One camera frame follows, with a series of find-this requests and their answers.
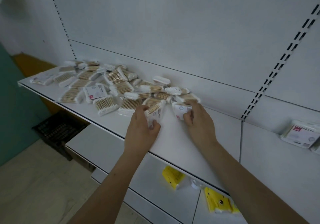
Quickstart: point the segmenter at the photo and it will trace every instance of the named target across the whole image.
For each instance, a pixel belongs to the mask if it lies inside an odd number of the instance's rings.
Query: pile of cotton swab packs
[[[175,117],[183,120],[183,115],[192,110],[186,102],[201,102],[188,88],[172,85],[169,79],[161,76],[154,76],[151,81],[142,80],[123,64],[101,64],[96,60],[69,60],[65,64],[56,74],[42,72],[30,82],[47,86],[54,81],[59,87],[68,86],[59,102],[79,104],[85,99],[88,107],[93,104],[91,107],[95,107],[100,116],[115,110],[132,116],[142,104],[149,107],[145,116],[151,126],[154,120],[161,120],[166,104],[172,104]]]

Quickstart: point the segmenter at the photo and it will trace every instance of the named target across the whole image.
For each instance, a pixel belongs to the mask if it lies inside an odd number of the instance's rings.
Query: person's right arm
[[[214,122],[202,105],[189,101],[183,117],[190,137],[251,223],[308,223],[281,198],[255,178],[217,141]]]

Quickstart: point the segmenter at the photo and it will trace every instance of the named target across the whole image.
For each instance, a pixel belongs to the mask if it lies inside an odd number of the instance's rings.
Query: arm
[[[189,101],[183,117],[194,142],[229,191],[248,223],[307,223],[281,198],[255,178],[217,141],[214,122],[202,105]]]
[[[142,105],[136,109],[125,136],[122,156],[102,184],[70,219],[69,224],[115,222],[130,181],[160,131],[156,121],[152,129],[148,128],[144,115],[147,108]]]

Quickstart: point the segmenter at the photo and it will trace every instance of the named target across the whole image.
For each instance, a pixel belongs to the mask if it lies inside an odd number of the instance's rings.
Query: person's left arm
[[[156,121],[153,122],[153,129],[148,128],[144,115],[147,108],[142,105],[136,109],[125,136],[122,156],[68,224],[115,222],[130,181],[160,131]]]

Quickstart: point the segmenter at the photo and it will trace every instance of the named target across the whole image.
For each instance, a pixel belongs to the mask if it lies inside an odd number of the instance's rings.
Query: person's left hand
[[[144,111],[149,107],[140,105],[136,108],[131,117],[126,138],[124,142],[124,153],[133,156],[144,157],[155,142],[160,131],[160,124],[153,121],[153,127],[148,128],[148,123]]]

